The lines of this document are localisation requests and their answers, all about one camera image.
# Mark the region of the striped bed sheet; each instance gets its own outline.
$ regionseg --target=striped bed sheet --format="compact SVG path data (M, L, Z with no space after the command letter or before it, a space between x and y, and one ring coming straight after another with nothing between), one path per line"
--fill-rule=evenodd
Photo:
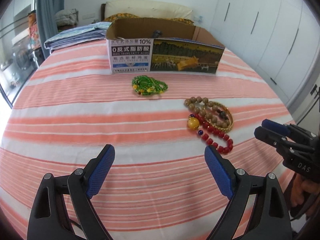
M183 101L191 96L232 112L234 149L226 157L236 168L260 176L272 171L287 187L293 172L253 131L265 118L290 123L292 117L231 51L216 75L148 73L167 83L160 96L138 96L131 87L135 75L111 75L106 42L94 41L53 52L22 89L0 146L0 205L24 239L43 175L70 174L107 143L116 158L92 203L114 239L206 239L228 200L205 164L205 143L186 128L190 113ZM68 197L66 205L76 220ZM252 205L250 198L237 236Z

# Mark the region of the curtain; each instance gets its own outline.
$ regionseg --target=curtain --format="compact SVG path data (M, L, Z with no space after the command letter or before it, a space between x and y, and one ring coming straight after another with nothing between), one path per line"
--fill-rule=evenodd
M36 19L44 57L50 55L50 51L44 48L44 42L58 34L54 15L64 9L64 0L35 0Z

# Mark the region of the large yellow amber bead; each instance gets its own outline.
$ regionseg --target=large yellow amber bead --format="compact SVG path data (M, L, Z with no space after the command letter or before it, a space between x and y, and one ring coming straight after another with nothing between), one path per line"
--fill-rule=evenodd
M188 127L192 130L196 130L199 128L199 120L196 119L195 117L191 117L189 120L188 120Z

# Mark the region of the human hand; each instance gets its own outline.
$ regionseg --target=human hand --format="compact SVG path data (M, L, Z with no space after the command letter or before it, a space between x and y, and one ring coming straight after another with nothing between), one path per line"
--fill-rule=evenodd
M296 178L293 181L292 190L291 190L291 205L292 207L296 207L297 205L302 205L304 202L303 192L308 192L314 195L318 195L320 192L320 184L317 184L311 180L303 180L300 174L296 175ZM317 198L315 203L308 209L306 212L306 216L311 216L320 201L320 197Z

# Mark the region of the headboard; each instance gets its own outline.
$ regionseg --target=headboard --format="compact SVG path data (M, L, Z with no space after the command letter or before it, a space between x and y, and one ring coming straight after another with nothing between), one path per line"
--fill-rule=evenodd
M118 13L130 13L138 17L183 18L193 20L191 8L168 2L152 0L112 0L100 7L101 20Z

